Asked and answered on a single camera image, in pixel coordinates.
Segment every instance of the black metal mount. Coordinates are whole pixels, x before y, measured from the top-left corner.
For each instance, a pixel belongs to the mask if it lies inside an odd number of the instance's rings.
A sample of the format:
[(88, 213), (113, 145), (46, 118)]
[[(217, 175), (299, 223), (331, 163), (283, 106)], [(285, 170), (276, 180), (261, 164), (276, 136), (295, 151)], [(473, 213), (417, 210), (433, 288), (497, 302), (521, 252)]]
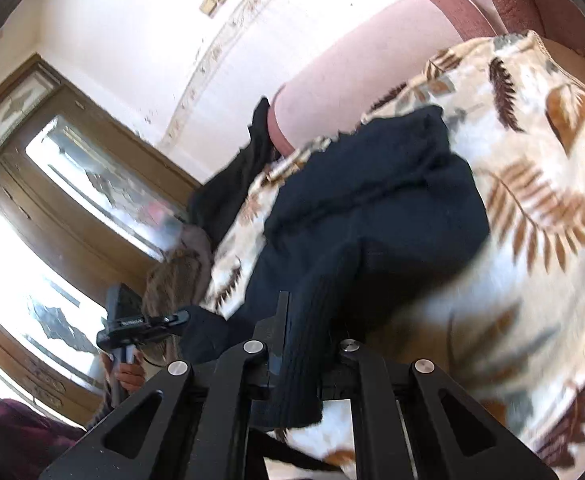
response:
[[(250, 413), (276, 387), (287, 308), (282, 292), (276, 316), (217, 361), (170, 364), (40, 480), (267, 480), (276, 441)], [(398, 364), (343, 340), (317, 395), (350, 399), (359, 480), (557, 478), (428, 360)]]
[[(135, 345), (161, 341), (171, 334), (178, 335), (190, 319), (186, 310), (171, 316), (149, 317), (140, 314), (141, 298), (124, 283), (108, 289), (106, 311), (106, 329), (97, 333), (96, 344), (111, 354), (114, 368), (120, 363), (134, 361)], [(128, 398), (128, 392), (114, 376), (111, 381), (111, 405), (116, 408)]]

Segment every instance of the leaf pattern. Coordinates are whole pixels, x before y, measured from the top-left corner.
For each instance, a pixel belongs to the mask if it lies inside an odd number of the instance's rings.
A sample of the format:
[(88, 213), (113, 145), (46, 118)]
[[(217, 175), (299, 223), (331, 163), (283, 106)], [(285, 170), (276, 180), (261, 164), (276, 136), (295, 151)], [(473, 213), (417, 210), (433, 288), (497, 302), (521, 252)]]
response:
[(513, 233), (513, 263), (525, 253), (527, 271), (533, 272), (541, 234), (546, 272), (550, 271), (553, 254), (566, 272), (569, 255), (577, 255), (585, 248), (585, 194), (555, 191), (544, 179), (543, 171), (525, 158), (499, 173), (480, 169), (476, 174), (494, 180), (486, 210), (499, 246)]
[(515, 435), (521, 434), (526, 421), (535, 412), (530, 393), (526, 390), (518, 390), (506, 394), (503, 401), (507, 407), (506, 426)]
[(392, 90), (390, 90), (386, 95), (384, 95), (384, 97), (382, 97), (381, 99), (379, 99), (377, 102), (375, 102), (373, 104), (373, 106), (371, 106), (371, 109), (368, 110), (368, 113), (371, 114), (375, 110), (379, 110), (379, 108), (381, 108), (384, 105), (386, 105), (389, 102), (391, 102), (395, 97), (397, 97), (399, 94), (401, 94), (401, 91), (404, 88), (406, 88), (407, 85), (408, 85), (407, 83), (402, 83), (401, 85), (396, 86), (395, 88), (393, 88)]
[(270, 172), (266, 173), (265, 178), (263, 179), (261, 186), (262, 187), (282, 187), (286, 180), (295, 173), (300, 170), (303, 170), (303, 167), (306, 165), (308, 160), (297, 159), (292, 161), (290, 164), (290, 168), (287, 171), (277, 171), (277, 172)]
[(250, 224), (260, 212), (259, 193), (248, 195), (237, 215), (239, 224), (244, 226)]
[(558, 329), (546, 329), (534, 339), (511, 354), (490, 362), (482, 370), (476, 370), (474, 363), (481, 357), (489, 354), (501, 345), (503, 339), (511, 333), (521, 313), (521, 303), (515, 303), (507, 308), (495, 321), (482, 332), (459, 357), (453, 350), (452, 315), (448, 322), (447, 353), (450, 376), (467, 390), (477, 390), (487, 386), (504, 383), (524, 372), (530, 359), (558, 332)]
[(468, 112), (463, 108), (455, 108), (455, 112), (444, 117), (444, 123), (451, 134), (455, 134), (459, 127), (466, 122)]
[(288, 429), (287, 428), (275, 428), (272, 430), (274, 433), (275, 440), (279, 442), (283, 442), (284, 444), (288, 443)]
[(518, 133), (524, 133), (517, 123), (515, 116), (515, 86), (510, 73), (506, 70), (504, 62), (495, 57), (489, 66), (489, 80), (493, 86), (495, 108), (499, 122), (505, 128), (510, 128)]
[[(241, 260), (237, 258), (237, 264), (230, 270), (230, 276), (228, 277), (228, 280), (220, 288), (213, 290), (215, 311), (219, 312), (221, 306), (229, 297), (231, 297), (237, 288), (237, 283), (239, 283), (240, 278)], [(212, 298), (206, 298), (204, 301), (205, 303), (211, 303)]]
[(428, 60), (424, 75), (427, 81), (437, 79), (443, 73), (454, 70), (459, 66), (462, 59), (449, 48), (440, 50), (434, 57)]
[(355, 450), (337, 449), (322, 458), (323, 462), (338, 467), (343, 467), (355, 461)]
[(525, 36), (522, 34), (518, 34), (516, 32), (512, 34), (503, 34), (502, 36), (496, 36), (493, 38), (493, 46), (495, 47), (495, 51), (501, 50), (505, 46), (510, 46), (517, 44), (519, 41), (523, 40)]
[(555, 426), (538, 442), (535, 452), (550, 467), (560, 469), (575, 465), (570, 444), (585, 443), (585, 384), (575, 389), (575, 399)]
[(564, 152), (570, 155), (585, 122), (585, 89), (566, 83), (551, 90), (546, 98), (546, 118)]

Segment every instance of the metal bolt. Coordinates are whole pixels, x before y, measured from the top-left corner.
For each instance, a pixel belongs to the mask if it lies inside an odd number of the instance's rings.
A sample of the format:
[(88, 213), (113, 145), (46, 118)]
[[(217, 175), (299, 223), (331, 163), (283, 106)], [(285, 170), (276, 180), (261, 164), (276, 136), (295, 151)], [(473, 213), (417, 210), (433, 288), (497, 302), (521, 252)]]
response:
[(264, 344), (261, 341), (246, 341), (244, 343), (244, 350), (249, 354), (257, 354), (264, 349)]
[(429, 374), (435, 370), (435, 365), (433, 365), (433, 362), (428, 359), (420, 359), (415, 363), (415, 370), (421, 374)]
[(359, 343), (354, 339), (344, 339), (339, 346), (344, 352), (356, 352), (359, 350)]
[(188, 363), (183, 361), (173, 361), (168, 365), (170, 375), (184, 375), (188, 371)]

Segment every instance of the wooden window frame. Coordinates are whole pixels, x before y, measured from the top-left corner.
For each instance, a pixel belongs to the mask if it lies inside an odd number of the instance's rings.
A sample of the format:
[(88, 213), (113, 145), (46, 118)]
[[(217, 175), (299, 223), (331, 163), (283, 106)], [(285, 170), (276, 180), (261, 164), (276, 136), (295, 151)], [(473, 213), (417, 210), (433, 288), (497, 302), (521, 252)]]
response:
[[(14, 149), (15, 144), (17, 144), (15, 139), (23, 134), (23, 128), (32, 127), (34, 123), (31, 120), (38, 111), (43, 117), (47, 113), (42, 111), (47, 109), (45, 108), (46, 104), (49, 104), (48, 108), (53, 106), (51, 100), (56, 100), (56, 103), (66, 103), (64, 105), (66, 108), (68, 108), (69, 102), (72, 103), (72, 106), (79, 107), (81, 112), (78, 113), (87, 114), (86, 120), (90, 119), (93, 123), (95, 120), (98, 121), (95, 124), (101, 124), (107, 132), (111, 133), (110, 136), (107, 134), (103, 136), (111, 137), (109, 139), (96, 138), (95, 128), (92, 128), (89, 136), (91, 141), (95, 141), (100, 149), (115, 158), (125, 169), (136, 174), (151, 190), (158, 192), (159, 195), (176, 205), (183, 206), (184, 209), (190, 192), (196, 189), (199, 183), (170, 159), (135, 136), (122, 123), (99, 108), (87, 95), (67, 81), (38, 54), (29, 58), (0, 84), (0, 104), (10, 92), (35, 71), (42, 72), (56, 86), (38, 102), (26, 117), (22, 118), (21, 122), (0, 143), (0, 213), (16, 229), (20, 238), (67, 281), (75, 286), (77, 286), (76, 282), (94, 283), (95, 290), (82, 290), (79, 286), (77, 288), (95, 299), (99, 294), (103, 294), (105, 286), (124, 282), (122, 278), (124, 274), (130, 278), (130, 272), (124, 268), (113, 267), (112, 263), (106, 262), (99, 250), (86, 245), (76, 236), (68, 236), (72, 234), (72, 226), (59, 223), (58, 219), (54, 218), (51, 209), (47, 207), (45, 202), (48, 195), (38, 195), (37, 192), (28, 187), (24, 178), (18, 174), (18, 168), (15, 173), (10, 164), (6, 163), (6, 160), (9, 159), (7, 155), (11, 155), (8, 150)], [(76, 265), (71, 257), (60, 259), (59, 248), (61, 246), (64, 247), (64, 250), (70, 251), (76, 259), (81, 259), (84, 265)], [(141, 276), (141, 279), (139, 277), (135, 279), (136, 286), (133, 288), (137, 292), (143, 292), (145, 276)], [(98, 303), (105, 304), (103, 300), (98, 301)], [(40, 402), (80, 424), (85, 424), (90, 420), (100, 402), (100, 396), (84, 389), (39, 360), (1, 325), (0, 368), (24, 389), (30, 391), (34, 388), (36, 392), (32, 392), (32, 394)], [(61, 400), (63, 404), (61, 407), (58, 405), (58, 400)]]

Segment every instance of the camera rig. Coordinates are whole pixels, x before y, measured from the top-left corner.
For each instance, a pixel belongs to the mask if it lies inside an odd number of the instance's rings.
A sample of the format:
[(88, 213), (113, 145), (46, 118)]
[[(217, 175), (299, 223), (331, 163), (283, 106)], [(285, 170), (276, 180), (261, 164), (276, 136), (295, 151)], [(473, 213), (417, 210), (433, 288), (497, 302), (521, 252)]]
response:
[[(40, 480), (267, 480), (265, 456), (330, 469), (250, 424), (254, 403), (277, 387), (287, 309), (282, 292), (276, 315), (259, 323), (251, 340), (213, 362), (171, 363)], [(123, 348), (149, 334), (156, 340), (175, 333), (185, 322), (179, 313), (109, 322), (100, 341)], [(351, 339), (334, 343), (317, 395), (350, 399), (359, 480), (557, 479), (429, 360), (399, 364)]]

